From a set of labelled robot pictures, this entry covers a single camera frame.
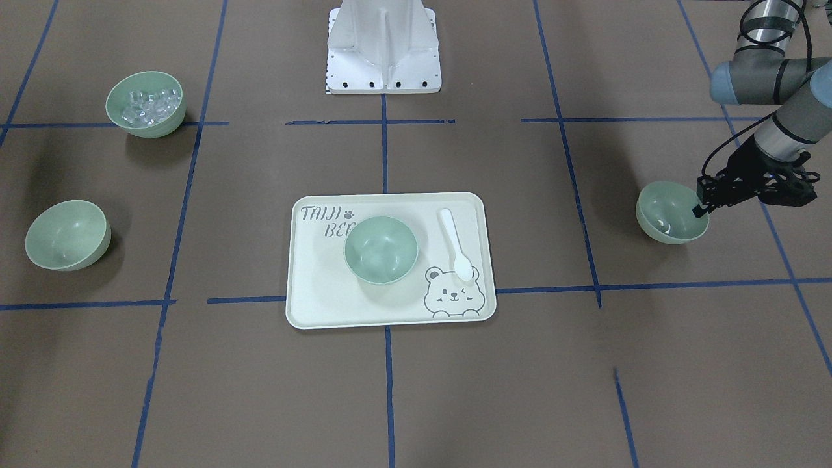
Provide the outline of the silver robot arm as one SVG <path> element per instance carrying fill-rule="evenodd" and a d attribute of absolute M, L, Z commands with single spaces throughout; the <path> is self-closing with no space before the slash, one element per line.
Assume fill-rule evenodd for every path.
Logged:
<path fill-rule="evenodd" d="M 704 217 L 720 207 L 752 198 L 767 205 L 803 207 L 817 198 L 819 174 L 805 169 L 809 149 L 830 134 L 829 57 L 788 59 L 787 45 L 803 6 L 794 1 L 754 1 L 740 18 L 736 50 L 710 78 L 710 96 L 725 105 L 775 105 L 770 115 L 749 126 L 751 136 L 714 175 L 696 181 Z"/>

